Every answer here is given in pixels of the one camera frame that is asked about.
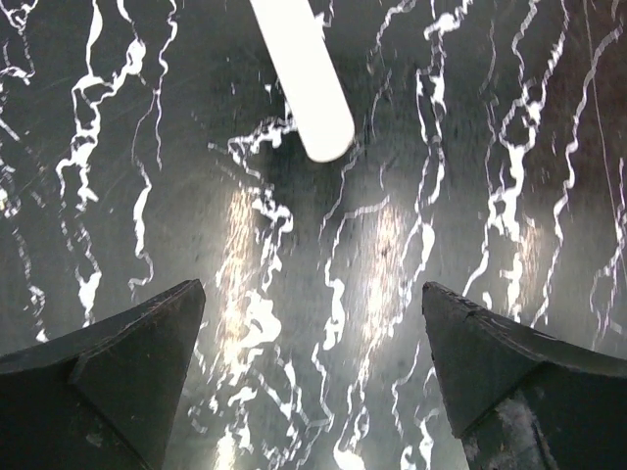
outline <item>white streak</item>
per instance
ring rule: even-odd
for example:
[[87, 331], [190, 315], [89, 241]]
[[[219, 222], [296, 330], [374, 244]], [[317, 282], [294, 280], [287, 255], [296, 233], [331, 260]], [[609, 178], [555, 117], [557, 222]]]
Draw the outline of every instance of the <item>white streak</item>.
[[[74, 275], [78, 281], [79, 291], [78, 298], [84, 307], [85, 322], [83, 326], [87, 326], [94, 321], [92, 309], [94, 307], [96, 291], [100, 284], [102, 272], [98, 265], [96, 258], [91, 252], [91, 238], [89, 232], [80, 222], [79, 216], [87, 209], [87, 201], [98, 201], [98, 196], [89, 187], [89, 158], [92, 152], [98, 145], [98, 137], [101, 131], [101, 114], [99, 106], [102, 102], [112, 96], [115, 96], [121, 87], [124, 85], [126, 78], [129, 75], [139, 75], [143, 67], [143, 59], [146, 55], [146, 46], [138, 37], [134, 31], [133, 21], [128, 16], [123, 1], [118, 0], [118, 10], [121, 16], [131, 25], [133, 25], [133, 32], [135, 32], [135, 38], [130, 42], [126, 49], [126, 62], [122, 66], [120, 72], [115, 71], [112, 74], [110, 81], [105, 80], [101, 76], [96, 76], [91, 64], [92, 49], [103, 29], [103, 18], [98, 7], [97, 0], [92, 0], [93, 16], [91, 19], [91, 27], [89, 29], [89, 36], [85, 45], [85, 66], [87, 68], [87, 74], [81, 77], [78, 82], [72, 88], [72, 105], [74, 111], [74, 123], [75, 134], [71, 143], [71, 155], [68, 159], [61, 159], [57, 164], [57, 176], [61, 183], [60, 196], [62, 198], [62, 211], [64, 213], [64, 220], [62, 221], [62, 232], [67, 237], [66, 243], [71, 249], [71, 252], [75, 254], [73, 249], [72, 240], [82, 246], [82, 256], [85, 257], [91, 264], [93, 271], [88, 275], [88, 279], [85, 278], [79, 272], [79, 262], [76, 263], [74, 269]], [[97, 89], [99, 94], [96, 97], [90, 97], [87, 99], [86, 92]], [[85, 119], [81, 118], [78, 112], [79, 103], [84, 104], [91, 113], [91, 116]], [[78, 213], [65, 214], [70, 209], [67, 207], [66, 202], [66, 180], [64, 177], [64, 170], [67, 168], [76, 168], [80, 178], [80, 187], [77, 190], [77, 195], [80, 201], [76, 205], [75, 209]], [[71, 220], [77, 225], [77, 228], [70, 233], [68, 229], [68, 220]]]
[[341, 470], [365, 470], [362, 458], [351, 450], [340, 450], [339, 444], [333, 448], [333, 458]]
[[13, 140], [15, 140], [16, 142], [22, 142], [22, 139], [20, 139], [20, 136], [18, 135], [18, 133], [13, 130], [11, 128], [11, 126], [9, 124], [7, 124], [3, 119], [0, 118], [0, 127], [2, 127], [7, 134], [9, 134], [11, 136], [11, 138]]
[[[584, 12], [586, 14], [586, 29], [588, 31], [588, 47], [590, 51], [590, 59], [592, 61], [592, 32], [590, 31], [590, 20], [588, 18], [588, 2], [584, 2]], [[605, 136], [603, 134], [603, 126], [601, 124], [601, 111], [599, 110], [599, 94], [597, 92], [597, 79], [596, 74], [592, 77], [593, 96], [595, 98], [595, 111], [597, 112], [597, 125], [599, 127], [599, 136], [601, 137], [601, 145], [603, 148], [603, 166], [605, 168], [605, 179], [607, 181], [607, 189], [609, 192], [609, 200], [611, 202], [612, 213], [617, 212], [616, 203], [614, 202], [614, 195], [611, 190], [611, 179], [609, 177], [609, 165], [607, 163], [607, 148], [605, 147]], [[625, 260], [623, 258], [622, 251], [620, 252], [620, 264], [623, 268], [623, 276], [625, 276], [625, 284], [627, 284], [627, 270], [625, 269]]]
[[584, 82], [582, 85], [582, 97], [581, 97], [581, 100], [579, 101], [579, 104], [577, 105], [577, 109], [575, 110], [575, 114], [572, 118], [573, 120], [572, 140], [568, 143], [568, 145], [566, 145], [566, 150], [564, 152], [564, 159], [566, 160], [566, 165], [568, 166], [568, 177], [562, 182], [562, 185], [561, 185], [562, 195], [553, 207], [553, 217], [555, 221], [555, 236], [557, 237], [558, 243], [552, 256], [552, 262], [551, 262], [551, 267], [549, 268], [547, 282], [545, 283], [545, 286], [543, 287], [544, 301], [540, 309], [536, 312], [536, 315], [531, 323], [532, 327], [534, 327], [535, 324], [538, 322], [538, 320], [542, 318], [543, 316], [545, 317], [545, 324], [548, 323], [546, 312], [547, 312], [547, 308], [549, 307], [549, 301], [550, 301], [549, 298], [550, 298], [550, 294], [552, 291], [553, 274], [555, 272], [557, 258], [559, 257], [561, 247], [563, 246], [563, 243], [564, 243], [564, 235], [561, 230], [561, 225], [559, 223], [559, 217], [561, 216], [562, 210], [568, 204], [568, 195], [569, 195], [570, 190], [575, 186], [575, 170], [572, 167], [570, 156], [573, 155], [575, 152], [577, 152], [577, 150], [579, 149], [579, 139], [577, 137], [577, 134], [579, 131], [579, 122], [580, 122], [581, 114], [583, 113], [584, 109], [586, 108], [586, 104], [588, 103], [588, 86], [590, 85], [590, 82], [592, 81], [595, 73], [597, 72], [597, 63], [599, 62], [599, 58], [603, 54], [603, 51], [611, 42], [616, 41], [621, 33], [622, 33], [622, 26], [619, 26], [618, 28], [614, 29], [606, 37], [603, 38], [603, 40], [601, 41], [601, 43], [599, 44], [599, 46], [597, 47], [595, 51], [590, 69], [588, 70], [588, 73], [586, 73], [586, 76], [584, 78]]
[[20, 234], [17, 228], [13, 229], [13, 237], [18, 244], [18, 254], [20, 255], [20, 260], [22, 261], [24, 269], [24, 279], [26, 281], [26, 287], [30, 292], [30, 310], [35, 319], [35, 324], [38, 330], [35, 338], [39, 343], [45, 343], [48, 341], [48, 336], [43, 324], [43, 319], [41, 318], [41, 312], [46, 306], [46, 295], [41, 289], [32, 283], [32, 264], [30, 262], [30, 255], [28, 254], [28, 246], [26, 245], [24, 237]]
[[[4, 13], [11, 27], [13, 27], [18, 32], [18, 36], [20, 37], [20, 40], [22, 41], [22, 44], [24, 46], [24, 58], [28, 62], [28, 70], [24, 70], [19, 66], [14, 66], [11, 63], [11, 59], [9, 58], [9, 43], [8, 41], [5, 41], [2, 46], [2, 56], [5, 67], [0, 70], [0, 79], [2, 79], [4, 76], [9, 76], [12, 78], [20, 79], [25, 85], [30, 85], [30, 79], [35, 75], [35, 68], [32, 58], [30, 56], [28, 41], [25, 35], [25, 28], [28, 22], [28, 15], [30, 15], [30, 12], [37, 6], [37, 3], [38, 0], [33, 0], [32, 3], [22, 3], [19, 8], [7, 8], [5, 6], [5, 2], [0, 1], [0, 11]], [[0, 93], [2, 93], [2, 91], [3, 83], [2, 81], [0, 81]], [[2, 101], [0, 100], [0, 115], [1, 114]], [[7, 130], [7, 132], [9, 132], [14, 140], [18, 142], [20, 141], [18, 134], [13, 132], [12, 129], [2, 119], [0, 119], [0, 126]]]
[[[139, 128], [142, 122], [148, 115], [150, 115], [153, 112], [155, 105], [157, 105], [157, 119], [155, 121], [155, 139], [157, 140], [156, 160], [157, 160], [157, 164], [159, 165], [159, 169], [162, 168], [163, 166], [162, 159], [161, 159], [162, 140], [161, 140], [161, 134], [159, 132], [159, 125], [161, 123], [161, 119], [163, 116], [161, 97], [162, 97], [164, 78], [169, 70], [169, 65], [168, 65], [168, 62], [166, 62], [166, 60], [164, 59], [164, 54], [167, 51], [169, 45], [172, 43], [172, 41], [176, 37], [176, 33], [178, 32], [178, 24], [173, 19], [174, 15], [176, 14], [176, 3], [174, 2], [174, 0], [170, 0], [170, 4], [171, 4], [171, 10], [169, 11], [168, 19], [167, 19], [167, 23], [169, 26], [169, 37], [166, 40], [164, 46], [159, 50], [159, 54], [158, 54], [158, 62], [162, 68], [162, 72], [159, 75], [159, 81], [157, 83], [157, 87], [153, 90], [153, 100], [151, 102], [150, 109], [137, 122], [137, 126], [135, 127], [135, 134], [133, 136], [132, 147], [131, 147], [132, 161], [137, 167], [137, 169], [139, 170], [139, 173], [142, 179], [144, 180], [144, 189], [139, 193], [137, 201], [135, 202], [135, 205], [133, 207], [133, 221], [135, 222], [135, 227], [134, 227], [135, 238], [137, 240], [137, 243], [135, 244], [135, 257], [137, 259], [143, 259], [144, 262], [146, 262], [148, 266], [148, 275], [146, 277], [131, 278], [128, 280], [128, 288], [131, 291], [132, 298], [135, 296], [136, 288], [138, 286], [145, 286], [146, 284], [151, 282], [155, 273], [153, 261], [150, 258], [150, 255], [148, 254], [148, 252], [145, 250], [146, 225], [144, 223], [144, 209], [146, 208], [146, 204], [148, 202], [148, 195], [150, 194], [153, 185], [148, 176], [148, 172], [146, 171], [144, 164], [135, 155], [135, 144], [136, 144], [137, 134], [139, 132]], [[121, 12], [124, 11], [125, 13], [124, 18], [132, 24], [132, 20], [130, 19], [130, 17], [128, 16], [128, 13], [123, 8], [123, 5], [120, 7], [120, 10]]]
[[[490, 157], [492, 155], [492, 146], [497, 142], [497, 133], [494, 128], [493, 121], [494, 121], [494, 105], [498, 104], [498, 102], [499, 102], [498, 99], [496, 100], [496, 102], [492, 101], [490, 103], [489, 109], [488, 109], [488, 106], [486, 105], [486, 112], [488, 114], [488, 120], [487, 120], [488, 127], [490, 128], [490, 132], [492, 134], [492, 136], [490, 137], [490, 142], [488, 143], [488, 149], [486, 150], [486, 155], [483, 160], [484, 167], [486, 170], [486, 182], [488, 183], [488, 220], [483, 225], [483, 241], [481, 242], [481, 261], [479, 262], [479, 265], [475, 268], [475, 270], [472, 271], [472, 273], [468, 277], [468, 280], [466, 281], [466, 285], [463, 288], [463, 293], [462, 293], [464, 297], [467, 297], [468, 291], [470, 290], [470, 286], [472, 286], [474, 281], [478, 279], [481, 275], [483, 275], [483, 273], [486, 272], [486, 269], [488, 268], [488, 261], [490, 260], [490, 251], [488, 250], [489, 231], [490, 231], [490, 227], [493, 227], [496, 221], [496, 207], [495, 207], [495, 203], [490, 198], [490, 195], [493, 192], [493, 185], [492, 185], [492, 181], [490, 180], [490, 171], [489, 171], [488, 165], [490, 162]], [[492, 298], [490, 297], [490, 293], [484, 292], [483, 296], [484, 296], [484, 299], [486, 297], [490, 299], [490, 306], [488, 308], [492, 308]]]
[[[616, 299], [616, 294], [618, 293], [618, 261], [622, 257], [623, 251], [625, 250], [625, 241], [627, 239], [627, 211], [625, 205], [625, 184], [623, 176], [624, 167], [625, 162], [621, 158], [618, 165], [618, 174], [620, 177], [620, 182], [618, 185], [620, 204], [618, 205], [618, 208], [614, 213], [616, 248], [607, 264], [595, 273], [593, 286], [590, 291], [590, 311], [594, 313], [597, 317], [597, 332], [595, 333], [595, 338], [592, 343], [593, 350], [597, 347], [598, 341], [604, 338], [607, 327], [610, 327], [618, 334], [622, 334], [622, 328], [609, 317], [609, 313], [614, 308], [614, 301]], [[609, 298], [607, 299], [605, 306], [601, 307], [597, 306], [597, 303], [595, 302], [595, 294], [597, 293], [597, 289], [599, 288], [599, 282], [604, 278], [610, 280], [611, 287], [609, 291]]]
[[490, 21], [490, 45], [492, 46], [492, 59], [490, 60], [490, 68], [488, 69], [488, 75], [485, 77], [485, 79], [483, 80], [483, 83], [481, 83], [481, 86], [479, 87], [479, 94], [483, 93], [485, 91], [485, 89], [488, 86], [488, 83], [490, 83], [490, 80], [492, 79], [492, 73], [494, 73], [494, 65], [497, 61], [497, 47], [494, 43], [494, 18], [492, 18], [492, 20]]
[[[428, 155], [422, 167], [420, 182], [418, 183], [418, 194], [414, 203], [416, 213], [416, 221], [410, 231], [408, 239], [405, 242], [403, 253], [401, 254], [401, 266], [405, 264], [410, 243], [415, 234], [420, 232], [422, 237], [422, 251], [420, 255], [420, 264], [404, 285], [400, 286], [399, 293], [403, 298], [403, 306], [407, 307], [411, 303], [411, 290], [413, 284], [417, 281], [420, 273], [424, 272], [426, 265], [431, 257], [431, 251], [435, 244], [435, 231], [433, 230], [433, 212], [435, 203], [440, 197], [440, 189], [442, 181], [446, 173], [446, 157], [442, 148], [442, 121], [447, 112], [445, 102], [445, 59], [446, 52], [444, 50], [444, 35], [447, 32], [454, 31], [461, 26], [461, 23], [468, 12], [468, 7], [472, 4], [472, 0], [464, 0], [460, 7], [456, 7], [454, 12], [443, 13], [440, 18], [433, 24], [428, 26], [423, 32], [425, 39], [432, 41], [431, 48], [431, 64], [427, 70], [417, 70], [415, 73], [416, 91], [415, 101], [418, 110], [418, 119], [420, 122], [420, 136], [428, 149]], [[422, 114], [421, 101], [424, 98], [424, 85], [422, 78], [426, 76], [433, 85], [433, 93], [429, 97], [431, 112], [435, 117], [435, 128], [427, 131], [427, 126]], [[426, 178], [430, 173], [431, 166], [436, 165], [436, 176], [433, 189], [430, 193], [424, 195]]]
[[381, 51], [381, 38], [383, 37], [383, 33], [385, 32], [385, 30], [392, 22], [392, 18], [400, 13], [409, 13], [411, 10], [413, 10], [413, 7], [415, 7], [415, 3], [416, 0], [402, 0], [398, 5], [388, 9], [387, 13], [385, 14], [385, 19], [383, 20], [383, 23], [379, 27], [379, 30], [376, 33], [376, 37], [374, 38], [374, 42], [376, 43], [376, 45], [374, 46], [374, 49], [370, 51], [371, 55], [374, 55]]
[[420, 450], [420, 456], [424, 459], [424, 462], [426, 464], [426, 470], [431, 470], [431, 452], [433, 450], [434, 444], [433, 438], [431, 437], [431, 435], [429, 434], [429, 430], [427, 429], [427, 422], [438, 414], [440, 414], [440, 411], [437, 408], [432, 409], [431, 411], [429, 411], [429, 414], [427, 414], [417, 423], [418, 428], [420, 429], [420, 433], [422, 434], [422, 440], [418, 445], [418, 449]]
[[413, 375], [413, 371], [415, 370], [416, 365], [418, 364], [418, 354], [420, 353], [420, 342], [418, 341], [415, 347], [415, 353], [413, 354], [413, 363], [411, 364], [410, 371], [405, 377], [401, 377], [398, 380], [395, 380], [392, 384], [392, 397], [394, 401], [392, 403], [392, 416], [394, 416], [394, 425], [396, 426], [396, 430], [399, 433], [401, 439], [405, 437], [405, 431], [403, 430], [403, 424], [401, 423], [401, 416], [399, 416], [399, 410], [397, 409], [399, 404], [399, 387], [406, 384], [411, 376]]
[[621, 2], [622, 0], [613, 0], [611, 2], [611, 18], [616, 21], [616, 10], [618, 9], [618, 4]]
[[[490, 183], [490, 175], [488, 170], [488, 161], [491, 155], [491, 148], [494, 145], [496, 139], [496, 133], [494, 127], [491, 124], [491, 119], [488, 119], [490, 129], [493, 133], [493, 138], [490, 141], [488, 151], [486, 153], [485, 166], [486, 174], [488, 175], [490, 195], [488, 198], [488, 217], [484, 224], [484, 240], [481, 245], [482, 259], [479, 266], [472, 272], [468, 281], [466, 282], [463, 294], [467, 295], [473, 282], [485, 273], [489, 263], [489, 231], [491, 228], [496, 228], [501, 236], [505, 236], [511, 242], [518, 244], [520, 239], [520, 224], [516, 220], [517, 213], [517, 201], [522, 193], [522, 188], [525, 179], [525, 170], [523, 161], [525, 156], [535, 147], [536, 139], [540, 129], [542, 110], [547, 102], [547, 84], [553, 76], [555, 67], [557, 66], [559, 59], [563, 53], [563, 43], [565, 41], [566, 32], [568, 29], [568, 14], [562, 1], [562, 11], [564, 14], [564, 20], [560, 36], [553, 46], [551, 56], [547, 63], [547, 69], [542, 76], [541, 82], [541, 97], [539, 100], [532, 100], [529, 94], [529, 83], [533, 83], [534, 80], [524, 81], [525, 63], [518, 51], [518, 44], [524, 38], [525, 32], [529, 25], [536, 17], [537, 7], [536, 4], [539, 0], [530, 0], [529, 12], [523, 20], [518, 33], [514, 36], [511, 43], [512, 54], [518, 59], [518, 84], [521, 88], [520, 97], [511, 103], [509, 111], [504, 117], [501, 123], [501, 130], [498, 133], [498, 140], [506, 148], [509, 156], [509, 175], [513, 179], [513, 186], [506, 187], [505, 179], [501, 174], [501, 185], [494, 189]], [[527, 139], [522, 144], [513, 144], [508, 140], [507, 130], [509, 125], [514, 121], [517, 113], [521, 111], [520, 116], [526, 130]], [[497, 203], [503, 203], [504, 208], [501, 211], [497, 211]], [[501, 277], [508, 281], [507, 285], [507, 312], [516, 321], [520, 321], [520, 312], [522, 306], [519, 303], [520, 297], [520, 281], [523, 276], [523, 265], [520, 261], [520, 253], [516, 252], [512, 260], [512, 269], [501, 269]], [[492, 298], [489, 292], [483, 294], [486, 302], [492, 303]]]
[[333, 216], [337, 208], [340, 206], [340, 203], [342, 202], [342, 197], [344, 196], [344, 186], [346, 184], [346, 173], [355, 167], [357, 158], [361, 153], [363, 153], [363, 147], [358, 144], [356, 145], [353, 152], [351, 152], [348, 162], [344, 166], [342, 166], [342, 169], [340, 170], [340, 179], [342, 180], [340, 184], [340, 193], [338, 195], [338, 198], [335, 200], [335, 203], [333, 203], [333, 206], [331, 207], [330, 211], [326, 213], [324, 217], [322, 218], [322, 223], [320, 224], [320, 228], [317, 234], [318, 243], [320, 242], [322, 238], [322, 232], [324, 231], [324, 228], [326, 227], [327, 222]]
[[390, 197], [386, 196], [383, 201], [372, 206], [364, 206], [358, 208], [355, 211], [346, 212], [342, 217], [342, 222], [335, 233], [333, 240], [333, 248], [331, 249], [331, 256], [327, 259], [324, 266], [324, 284], [329, 289], [333, 290], [333, 297], [331, 300], [331, 316], [326, 320], [324, 325], [325, 340], [322, 344], [322, 348], [325, 351], [329, 351], [334, 348], [340, 341], [342, 341], [342, 335], [344, 333], [344, 326], [346, 324], [346, 311], [342, 306], [342, 296], [344, 295], [345, 286], [344, 283], [338, 279], [331, 279], [330, 269], [331, 263], [335, 258], [335, 249], [340, 244], [340, 236], [344, 225], [347, 220], [355, 219], [366, 213], [374, 213], [381, 211], [390, 201]]
[[374, 115], [376, 114], [376, 105], [379, 103], [379, 100], [381, 99], [381, 96], [383, 96], [383, 93], [390, 89], [391, 77], [392, 77], [392, 71], [388, 70], [388, 73], [385, 77], [385, 82], [383, 83], [383, 85], [381, 85], [379, 90], [376, 92], [376, 95], [374, 95], [374, 102], [372, 103], [372, 110], [370, 111], [370, 129], [372, 130], [373, 139], [376, 139], [376, 132], [374, 130]]
[[[255, 242], [262, 249], [259, 261], [262, 276], [261, 289], [252, 289], [246, 292], [245, 296], [248, 298], [249, 304], [246, 308], [242, 326], [248, 331], [243, 338], [234, 338], [234, 341], [237, 342], [236, 350], [242, 353], [248, 351], [248, 353], [244, 361], [237, 364], [236, 371], [228, 372], [226, 369], [224, 373], [216, 377], [218, 391], [228, 377], [230, 377], [230, 380], [228, 380], [229, 387], [242, 385], [242, 378], [245, 378], [246, 382], [249, 382], [251, 378], [256, 378], [259, 381], [260, 389], [276, 404], [278, 411], [287, 420], [288, 431], [286, 438], [288, 439], [288, 444], [272, 446], [265, 439], [262, 439], [258, 446], [253, 446], [251, 444], [251, 430], [248, 424], [249, 410], [246, 402], [252, 400], [258, 391], [254, 390], [253, 392], [250, 389], [247, 399], [240, 399], [239, 396], [235, 395], [227, 402], [229, 408], [235, 407], [235, 421], [227, 426], [225, 432], [237, 438], [237, 446], [240, 449], [250, 453], [255, 450], [260, 452], [261, 457], [266, 459], [268, 468], [269, 466], [278, 468], [285, 462], [296, 459], [296, 452], [301, 448], [303, 442], [303, 427], [300, 426], [301, 423], [305, 423], [307, 433], [313, 432], [315, 434], [315, 431], [310, 431], [310, 427], [318, 427], [320, 429], [319, 423], [310, 423], [309, 418], [302, 409], [302, 390], [296, 382], [297, 376], [291, 361], [285, 361], [280, 357], [280, 348], [275, 342], [280, 335], [282, 325], [280, 320], [273, 314], [274, 302], [265, 297], [267, 289], [272, 282], [273, 273], [280, 271], [282, 268], [279, 251], [283, 236], [293, 230], [293, 215], [287, 207], [278, 204], [274, 200], [273, 186], [264, 181], [263, 174], [250, 166], [251, 159], [260, 151], [264, 142], [268, 142], [273, 148], [277, 148], [281, 145], [283, 135], [295, 130], [297, 130], [296, 123], [286, 104], [284, 118], [268, 117], [264, 119], [250, 134], [228, 139], [226, 149], [221, 149], [215, 143], [210, 142], [208, 144], [209, 149], [218, 150], [228, 155], [243, 170], [244, 174], [238, 175], [235, 172], [229, 172], [229, 174], [238, 180], [240, 188], [250, 196], [250, 209], [263, 215], [269, 222], [269, 227], [264, 229], [255, 227], [254, 230]], [[218, 286], [222, 275], [223, 269], [219, 270], [216, 275]], [[283, 370], [286, 379], [285, 385], [290, 389], [290, 399], [288, 401], [282, 400], [278, 391], [271, 387], [263, 374], [253, 367], [255, 359], [259, 355], [267, 354], [270, 351], [269, 345], [271, 344], [274, 344], [276, 352], [274, 365]], [[214, 363], [209, 372], [210, 380], [213, 380], [215, 370], [217, 370], [216, 363]], [[211, 412], [221, 417], [225, 412], [222, 406], [223, 400], [218, 400], [216, 395], [214, 395], [209, 403]], [[308, 443], [304, 449], [305, 455], [297, 461], [296, 468], [305, 463], [311, 452], [312, 445], [313, 442]]]

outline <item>gray surface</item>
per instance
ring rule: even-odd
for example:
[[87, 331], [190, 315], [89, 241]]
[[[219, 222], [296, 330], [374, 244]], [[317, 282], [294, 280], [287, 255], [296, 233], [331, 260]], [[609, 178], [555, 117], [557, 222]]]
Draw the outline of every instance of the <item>gray surface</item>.
[[[565, 2], [567, 23], [549, 1], [314, 2], [334, 12], [359, 133], [328, 165], [280, 120], [246, 2], [179, 1], [169, 23], [168, 1], [125, 2], [130, 22], [98, 5], [90, 65], [115, 89], [81, 81], [89, 2], [39, 2], [24, 28], [28, 8], [0, 15], [0, 353], [199, 277], [168, 469], [464, 468], [430, 372], [427, 279], [627, 357], [624, 2]], [[459, 28], [425, 36], [447, 15]], [[134, 34], [145, 56], [125, 76]]]

